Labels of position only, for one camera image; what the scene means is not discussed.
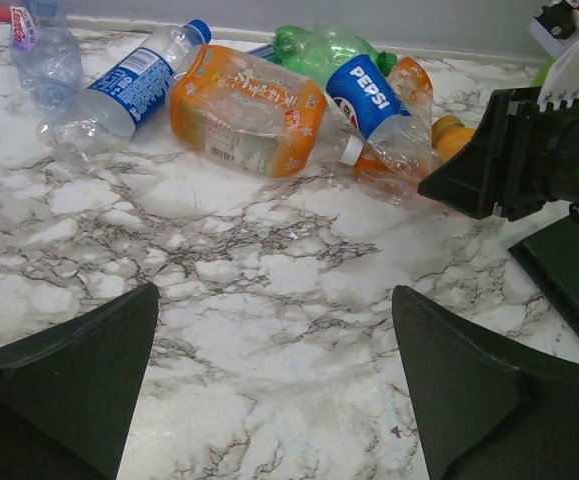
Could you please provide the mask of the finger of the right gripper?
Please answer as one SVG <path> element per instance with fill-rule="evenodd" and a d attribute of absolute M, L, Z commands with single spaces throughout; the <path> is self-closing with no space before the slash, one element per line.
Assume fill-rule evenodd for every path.
<path fill-rule="evenodd" d="M 491 216 L 506 127 L 507 91 L 496 90 L 472 139 L 420 182 L 418 194 L 473 219 Z"/>

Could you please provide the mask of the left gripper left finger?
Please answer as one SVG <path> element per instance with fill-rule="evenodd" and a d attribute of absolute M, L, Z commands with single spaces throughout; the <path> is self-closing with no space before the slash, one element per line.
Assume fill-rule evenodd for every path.
<path fill-rule="evenodd" d="M 0 347 L 0 479 L 117 477 L 158 302 L 147 283 Z"/>

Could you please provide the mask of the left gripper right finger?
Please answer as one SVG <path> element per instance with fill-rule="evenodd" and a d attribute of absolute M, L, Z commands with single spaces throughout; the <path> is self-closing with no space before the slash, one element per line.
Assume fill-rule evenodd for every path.
<path fill-rule="evenodd" d="M 407 286 L 392 317 L 432 479 L 579 479 L 579 364 Z"/>

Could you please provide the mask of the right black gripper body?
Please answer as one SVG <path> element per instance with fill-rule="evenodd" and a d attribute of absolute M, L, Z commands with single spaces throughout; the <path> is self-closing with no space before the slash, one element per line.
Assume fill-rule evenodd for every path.
<path fill-rule="evenodd" d="M 492 213 L 516 221 L 538 212 L 547 203 L 569 201 L 570 193 L 557 182 L 563 172 L 560 144 L 579 124 L 579 99 L 538 105 L 537 87 L 496 90 L 491 98 L 503 114 L 496 133 L 500 149 L 494 154 Z"/>

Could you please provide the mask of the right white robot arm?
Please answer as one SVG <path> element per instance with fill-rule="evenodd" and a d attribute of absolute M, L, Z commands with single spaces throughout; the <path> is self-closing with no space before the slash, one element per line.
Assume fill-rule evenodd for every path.
<path fill-rule="evenodd" d="M 474 219 L 517 221 L 556 201 L 579 207 L 579 104 L 540 109 L 539 92 L 494 91 L 471 140 L 419 195 Z"/>

